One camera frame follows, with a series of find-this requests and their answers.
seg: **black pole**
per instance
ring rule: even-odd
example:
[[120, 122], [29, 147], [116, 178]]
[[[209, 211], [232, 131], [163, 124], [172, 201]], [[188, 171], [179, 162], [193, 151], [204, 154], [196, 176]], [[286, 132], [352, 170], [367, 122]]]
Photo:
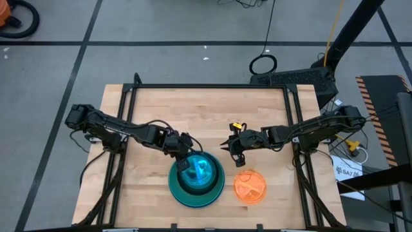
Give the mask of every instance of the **black pole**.
[[[358, 8], [352, 14], [348, 22], [346, 22], [335, 42], [333, 42], [328, 50], [326, 65], [333, 71], [335, 71], [342, 56], [362, 32], [363, 28], [365, 28], [383, 2], [384, 0], [362, 0], [359, 4]], [[323, 60], [324, 57], [314, 62], [311, 65], [311, 68], [323, 67]]]

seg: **orange vacuum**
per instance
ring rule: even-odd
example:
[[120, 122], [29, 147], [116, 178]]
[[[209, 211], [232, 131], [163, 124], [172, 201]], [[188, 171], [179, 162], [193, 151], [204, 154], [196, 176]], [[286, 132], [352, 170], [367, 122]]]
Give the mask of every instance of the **orange vacuum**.
[[[23, 6], [29, 9], [33, 14], [32, 24], [23, 32], [9, 33], [2, 32], [7, 26], [13, 28], [19, 28], [21, 26], [21, 21], [16, 17], [12, 16], [12, 10], [17, 6]], [[39, 27], [40, 17], [37, 10], [30, 3], [23, 0], [0, 0], [0, 37], [19, 39], [32, 35]]]

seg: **orange lid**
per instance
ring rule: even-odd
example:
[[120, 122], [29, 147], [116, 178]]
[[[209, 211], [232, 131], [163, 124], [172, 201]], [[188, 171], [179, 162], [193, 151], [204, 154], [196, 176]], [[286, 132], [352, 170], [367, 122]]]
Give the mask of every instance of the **orange lid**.
[[266, 195], [266, 182], [254, 170], [241, 171], [234, 178], [234, 193], [244, 203], [257, 204]]

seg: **yellow cable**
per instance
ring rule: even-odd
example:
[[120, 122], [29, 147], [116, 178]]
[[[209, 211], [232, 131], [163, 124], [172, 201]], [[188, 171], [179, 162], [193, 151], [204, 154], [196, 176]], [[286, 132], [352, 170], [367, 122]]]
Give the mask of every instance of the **yellow cable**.
[[323, 59], [324, 67], [326, 67], [326, 58], [328, 58], [329, 44], [330, 44], [330, 41], [332, 40], [333, 33], [335, 33], [335, 27], [336, 27], [337, 21], [339, 21], [339, 16], [341, 15], [341, 11], [343, 8], [343, 2], [344, 0], [341, 1], [341, 5], [339, 6], [339, 11], [336, 14], [335, 22], [333, 23], [332, 30], [330, 31], [330, 34], [329, 34], [328, 44], [326, 45], [326, 52], [324, 53], [324, 59]]

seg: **black floor stripe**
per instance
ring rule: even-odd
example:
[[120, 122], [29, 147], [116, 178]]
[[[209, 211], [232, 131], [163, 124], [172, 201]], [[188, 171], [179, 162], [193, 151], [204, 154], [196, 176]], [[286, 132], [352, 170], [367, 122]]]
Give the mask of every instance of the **black floor stripe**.
[[53, 126], [51, 127], [51, 132], [49, 134], [46, 146], [44, 148], [42, 157], [40, 159], [40, 164], [37, 167], [37, 171], [35, 173], [35, 176], [34, 176], [34, 179], [33, 179], [33, 182], [32, 182], [32, 186], [30, 187], [30, 190], [28, 192], [26, 201], [24, 202], [24, 206], [23, 206], [23, 209], [21, 211], [19, 220], [17, 221], [15, 231], [24, 231], [24, 228], [26, 227], [26, 223], [27, 223], [28, 217], [30, 215], [30, 211], [32, 210], [32, 206], [33, 206], [34, 200], [36, 198], [37, 192], [39, 190], [41, 180], [42, 180], [43, 175], [44, 175], [44, 171], [46, 170], [46, 166], [47, 166], [47, 163], [49, 161], [50, 154], [52, 152], [52, 148], [53, 148], [56, 136], [57, 136], [57, 132], [59, 131], [59, 127], [60, 127], [61, 122], [62, 122], [64, 111], [66, 110], [67, 103], [69, 101], [70, 94], [71, 94], [71, 91], [73, 89], [73, 85], [76, 81], [77, 73], [79, 72], [79, 68], [80, 68], [80, 65], [81, 65], [83, 57], [84, 57], [84, 52], [86, 51], [86, 48], [87, 48], [87, 42], [90, 39], [91, 31], [93, 30], [93, 27], [95, 25], [96, 18], [97, 18], [97, 15], [98, 15], [98, 11], [100, 10], [101, 5], [102, 5], [102, 0], [98, 0], [96, 2], [95, 9], [94, 9], [93, 14], [91, 16], [88, 29], [86, 30], [86, 34], [84, 35], [83, 44], [80, 47], [80, 50], [79, 50], [79, 53], [77, 55], [75, 64], [74, 64], [73, 69], [71, 71], [69, 81], [68, 81], [66, 89], [63, 93], [63, 97], [62, 97], [62, 100], [61, 100], [61, 103], [60, 103], [60, 106], [59, 106], [59, 110], [57, 111], [56, 118], [53, 122]]
[[[82, 46], [83, 41], [0, 41], [0, 46]], [[263, 46], [264, 41], [88, 41], [88, 46]], [[410, 42], [399, 43], [412, 46]], [[326, 46], [322, 41], [268, 41], [267, 46]], [[355, 47], [393, 46], [392, 42], [354, 42]]]
[[382, 10], [382, 8], [378, 9], [378, 14], [380, 17], [380, 20], [382, 21], [386, 32], [389, 35], [389, 38], [391, 39], [391, 42], [393, 43], [393, 47], [398, 55], [399, 61], [402, 64], [402, 67], [405, 70], [406, 76], [408, 77], [409, 81], [412, 82], [412, 70], [411, 67], [409, 66], [409, 63], [404, 55], [404, 52], [400, 48], [400, 43], [398, 43], [397, 38], [395, 37], [395, 34], [393, 33], [393, 30], [391, 26], [389, 25], [388, 19], [386, 19], [385, 13]]

